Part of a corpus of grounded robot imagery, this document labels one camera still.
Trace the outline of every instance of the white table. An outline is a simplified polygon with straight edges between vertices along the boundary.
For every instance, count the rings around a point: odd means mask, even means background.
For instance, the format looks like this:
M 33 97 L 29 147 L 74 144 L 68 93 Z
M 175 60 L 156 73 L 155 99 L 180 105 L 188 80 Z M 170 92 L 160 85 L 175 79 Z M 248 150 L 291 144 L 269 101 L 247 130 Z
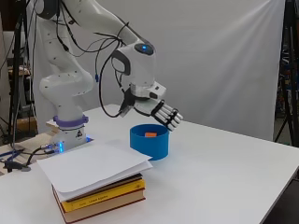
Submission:
M 116 112 L 118 106 L 110 105 Z M 130 112 L 109 119 L 88 111 L 86 132 L 98 141 L 122 140 L 151 118 Z M 144 173 L 147 200 L 92 217 L 84 224 L 258 224 L 286 188 L 299 150 L 183 122 L 171 134 L 170 154 Z M 29 173 L 0 177 L 0 220 L 9 224 L 63 224 L 49 180 L 37 164 Z

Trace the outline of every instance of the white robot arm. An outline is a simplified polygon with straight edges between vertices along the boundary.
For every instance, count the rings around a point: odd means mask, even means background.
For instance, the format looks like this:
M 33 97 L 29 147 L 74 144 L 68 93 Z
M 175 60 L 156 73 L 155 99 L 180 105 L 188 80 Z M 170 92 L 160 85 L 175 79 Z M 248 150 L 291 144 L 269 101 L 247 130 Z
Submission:
M 64 142 L 66 148 L 84 142 L 83 126 L 88 120 L 72 98 L 93 88 L 93 77 L 78 64 L 75 57 L 67 53 L 70 48 L 67 29 L 58 29 L 56 22 L 51 20 L 55 15 L 62 18 L 66 12 L 80 27 L 93 33 L 116 36 L 125 44 L 110 55 L 115 70 L 131 78 L 120 114 L 124 116 L 134 108 L 142 115 L 153 116 L 173 131 L 183 117 L 176 109 L 164 103 L 166 88 L 154 79 L 156 55 L 151 43 L 96 0 L 44 0 L 44 10 L 39 14 L 44 19 L 44 47 L 50 63 L 60 70 L 58 74 L 43 78 L 40 83 L 41 92 L 55 104 L 58 111 L 55 121 L 61 132 L 53 142 Z

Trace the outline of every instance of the robot finger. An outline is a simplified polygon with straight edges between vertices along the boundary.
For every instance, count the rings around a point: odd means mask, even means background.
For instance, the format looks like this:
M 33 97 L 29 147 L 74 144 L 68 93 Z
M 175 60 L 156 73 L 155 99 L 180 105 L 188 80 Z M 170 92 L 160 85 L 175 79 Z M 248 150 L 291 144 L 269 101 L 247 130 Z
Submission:
M 163 105 L 163 108 L 165 108 L 166 110 L 169 110 L 169 111 L 172 111 L 174 109 L 173 107 L 166 105 L 166 104 Z
M 183 120 L 183 119 L 184 119 L 179 113 L 177 113 L 177 117 L 178 117 L 180 120 Z
M 177 128 L 178 123 L 176 123 L 174 120 L 171 120 L 171 125 L 174 126 L 175 128 Z
M 168 124 L 167 128 L 168 128 L 171 132 L 173 132 L 173 131 L 175 130 L 175 127 L 172 126 L 172 124 Z
M 177 124 L 180 124 L 181 119 L 179 119 L 179 118 L 176 116 L 176 117 L 175 117 L 175 121 L 176 121 Z
M 158 114 L 162 115 L 164 118 L 168 119 L 169 118 L 169 115 L 164 113 L 163 111 L 159 111 Z
M 160 110 L 162 110 L 166 114 L 171 114 L 171 110 L 166 109 L 166 107 L 162 107 Z
M 157 117 L 158 119 L 160 119 L 164 124 L 167 123 L 167 119 L 166 119 L 165 117 L 163 117 L 161 114 L 157 113 L 157 114 L 156 114 L 156 117 Z

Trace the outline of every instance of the white backdrop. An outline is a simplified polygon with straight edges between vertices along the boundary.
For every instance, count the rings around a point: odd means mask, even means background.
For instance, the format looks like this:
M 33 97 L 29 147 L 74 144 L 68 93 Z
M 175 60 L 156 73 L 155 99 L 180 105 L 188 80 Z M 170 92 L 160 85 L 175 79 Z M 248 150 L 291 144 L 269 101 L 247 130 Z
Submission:
M 167 87 L 166 102 L 187 121 L 272 140 L 283 0 L 99 2 L 156 47 L 156 79 Z M 95 39 L 81 28 L 73 30 L 83 47 Z M 79 58 L 91 74 L 94 56 Z M 36 113 L 43 132 L 54 110 L 38 90 L 40 79 L 52 73 L 39 36 L 35 65 Z M 106 104 L 119 104 L 121 93 L 111 69 L 103 81 Z M 98 106 L 96 85 L 77 99 L 83 109 Z

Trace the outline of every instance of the blue led light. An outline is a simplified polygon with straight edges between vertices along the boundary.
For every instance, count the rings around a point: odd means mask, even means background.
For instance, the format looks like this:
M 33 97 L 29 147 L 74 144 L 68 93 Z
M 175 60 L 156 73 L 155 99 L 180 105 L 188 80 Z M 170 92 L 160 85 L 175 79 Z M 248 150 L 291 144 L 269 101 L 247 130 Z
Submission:
M 63 143 L 59 143 L 59 151 L 61 153 L 64 152 L 64 145 L 63 145 Z

